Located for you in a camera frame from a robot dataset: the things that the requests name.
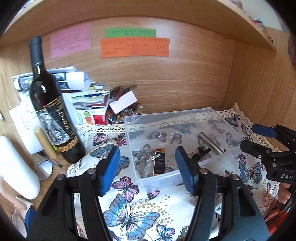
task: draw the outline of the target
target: transparent plastic box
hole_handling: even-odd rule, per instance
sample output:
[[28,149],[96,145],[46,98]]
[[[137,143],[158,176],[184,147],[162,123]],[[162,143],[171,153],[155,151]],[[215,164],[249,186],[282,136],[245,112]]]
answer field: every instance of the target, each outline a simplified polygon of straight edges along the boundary
[[[225,151],[218,154],[211,148],[209,155],[203,157],[200,166],[208,167],[215,173],[215,165],[235,159],[240,152],[241,142],[238,131],[226,122],[212,108],[145,114],[124,117],[126,138],[130,148],[130,160],[137,178],[139,188],[146,192],[161,190],[183,183],[175,161],[175,149],[183,146],[189,157],[197,153],[197,148],[210,146],[198,137],[204,132]],[[152,176],[154,161],[147,163],[146,178],[141,178],[136,171],[133,160],[147,159],[154,155],[156,148],[165,148],[166,173]]]

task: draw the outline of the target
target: human hand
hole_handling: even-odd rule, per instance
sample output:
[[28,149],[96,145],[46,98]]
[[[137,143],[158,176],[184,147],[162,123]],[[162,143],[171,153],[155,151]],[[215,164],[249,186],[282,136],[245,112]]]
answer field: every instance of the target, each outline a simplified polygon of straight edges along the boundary
[[280,203],[285,204],[287,202],[287,199],[290,198],[291,193],[288,191],[288,188],[291,184],[287,183],[280,183],[279,184],[279,191],[278,191],[278,201]]

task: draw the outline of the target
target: lighter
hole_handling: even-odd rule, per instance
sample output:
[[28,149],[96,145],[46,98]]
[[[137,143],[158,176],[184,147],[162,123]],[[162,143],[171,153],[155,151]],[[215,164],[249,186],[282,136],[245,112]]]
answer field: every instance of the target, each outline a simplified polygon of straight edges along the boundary
[[153,176],[164,174],[165,172],[165,148],[156,148],[155,156],[158,154],[160,156],[155,158]]

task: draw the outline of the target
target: white wall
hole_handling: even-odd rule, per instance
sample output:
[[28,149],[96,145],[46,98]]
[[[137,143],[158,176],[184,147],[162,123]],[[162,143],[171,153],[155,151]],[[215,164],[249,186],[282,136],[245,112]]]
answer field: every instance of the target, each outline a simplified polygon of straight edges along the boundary
[[241,0],[241,2],[249,16],[255,19],[260,18],[266,27],[283,31],[273,8],[265,0]]

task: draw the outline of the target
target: butterfly tablecloth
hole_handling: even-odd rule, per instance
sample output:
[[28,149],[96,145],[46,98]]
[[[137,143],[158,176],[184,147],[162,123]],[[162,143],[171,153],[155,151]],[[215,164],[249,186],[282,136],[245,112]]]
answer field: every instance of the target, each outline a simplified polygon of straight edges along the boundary
[[[232,109],[218,112],[239,133],[240,141],[248,139],[256,143],[270,147],[273,151],[279,151],[262,137],[251,132],[251,122],[239,110],[237,105]],[[213,130],[219,131],[218,124],[213,124]],[[144,238],[151,241],[169,241],[185,237],[190,224],[192,214],[197,202],[186,191],[185,186],[180,184],[163,190],[155,190],[151,193],[140,190],[134,182],[135,174],[132,169],[133,160],[130,160],[130,150],[126,143],[123,125],[105,126],[80,126],[80,132],[87,139],[87,155],[78,163],[73,164],[67,171],[68,177],[81,175],[87,169],[96,167],[99,160],[107,157],[113,146],[120,148],[120,164],[113,180],[111,190],[104,196],[99,197],[100,205],[104,213],[106,224],[113,240],[138,240]],[[175,138],[176,147],[182,139],[177,133]],[[235,144],[237,140],[230,140],[229,145]],[[186,146],[188,153],[196,153],[197,142]],[[145,144],[133,155],[152,156],[154,150]],[[174,158],[174,153],[166,153],[169,158]],[[174,171],[175,167],[166,166],[165,171]],[[278,183],[266,180],[265,167],[260,160],[248,154],[240,152],[234,161],[223,163],[213,173],[229,176],[231,173],[240,175],[249,192],[258,205],[262,214],[276,196]],[[75,214],[79,235],[86,237],[83,224],[79,194],[75,194]],[[212,224],[212,236],[218,234],[220,216],[214,215]]]

